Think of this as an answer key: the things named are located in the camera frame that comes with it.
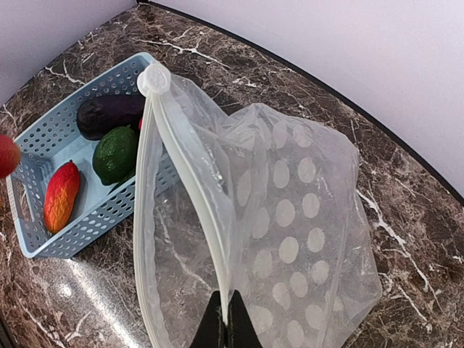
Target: brown marble surface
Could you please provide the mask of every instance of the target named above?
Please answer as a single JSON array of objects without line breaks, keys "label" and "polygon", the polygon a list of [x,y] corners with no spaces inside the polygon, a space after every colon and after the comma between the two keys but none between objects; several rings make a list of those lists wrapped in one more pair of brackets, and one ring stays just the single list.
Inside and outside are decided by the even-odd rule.
[{"label": "brown marble surface", "polygon": [[[213,29],[139,5],[93,30],[0,108],[15,137],[111,66],[147,51],[227,112],[264,102],[346,134],[384,296],[345,347],[464,347],[464,212],[408,153],[308,79]],[[0,310],[20,347],[150,347],[133,276],[132,219],[71,260],[28,260],[0,181]]]}]

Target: plastic basket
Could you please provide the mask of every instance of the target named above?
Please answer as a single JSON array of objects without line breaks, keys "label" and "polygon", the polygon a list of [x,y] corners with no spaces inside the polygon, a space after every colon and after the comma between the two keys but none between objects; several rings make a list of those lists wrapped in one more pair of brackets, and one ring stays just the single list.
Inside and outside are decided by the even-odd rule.
[{"label": "plastic basket", "polygon": [[[14,226],[26,257],[70,258],[133,213],[135,178],[114,191],[114,186],[101,184],[91,164],[98,141],[82,137],[76,115],[79,106],[95,96],[139,94],[138,74],[154,61],[150,54],[140,53],[121,62],[61,101],[15,139],[22,160],[7,178],[7,188]],[[79,194],[70,222],[51,235],[43,221],[46,188],[55,171],[70,160],[80,171]],[[178,180],[170,158],[164,154],[155,194]],[[30,210],[29,218],[25,210]]]}]

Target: plastic bag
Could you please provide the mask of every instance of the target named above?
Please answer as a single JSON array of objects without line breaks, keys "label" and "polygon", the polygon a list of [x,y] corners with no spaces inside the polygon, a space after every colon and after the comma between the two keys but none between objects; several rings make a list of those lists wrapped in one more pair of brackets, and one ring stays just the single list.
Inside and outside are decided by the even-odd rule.
[{"label": "plastic bag", "polygon": [[[138,85],[134,257],[153,345],[189,347],[219,289],[223,318],[240,292],[264,348],[341,347],[381,296],[356,148],[264,104],[227,116],[159,64]],[[162,143],[181,180],[155,196]]]}]

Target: eggplant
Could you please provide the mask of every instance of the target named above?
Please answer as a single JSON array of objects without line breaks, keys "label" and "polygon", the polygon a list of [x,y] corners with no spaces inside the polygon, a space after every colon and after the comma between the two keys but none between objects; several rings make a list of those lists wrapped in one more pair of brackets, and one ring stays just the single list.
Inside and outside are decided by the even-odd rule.
[{"label": "eggplant", "polygon": [[117,127],[130,125],[138,130],[144,106],[144,96],[98,96],[83,102],[79,107],[78,129],[88,140],[100,140]]}]

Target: mango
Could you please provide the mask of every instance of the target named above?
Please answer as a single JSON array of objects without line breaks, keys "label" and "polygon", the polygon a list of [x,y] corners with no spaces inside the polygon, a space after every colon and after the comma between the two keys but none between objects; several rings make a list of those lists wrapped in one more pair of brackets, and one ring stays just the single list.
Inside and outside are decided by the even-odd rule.
[{"label": "mango", "polygon": [[43,204],[43,221],[51,233],[56,234],[66,226],[79,187],[79,169],[73,161],[61,166],[51,177]]},{"label": "mango", "polygon": [[7,136],[0,135],[0,178],[13,173],[21,161],[21,150]]}]

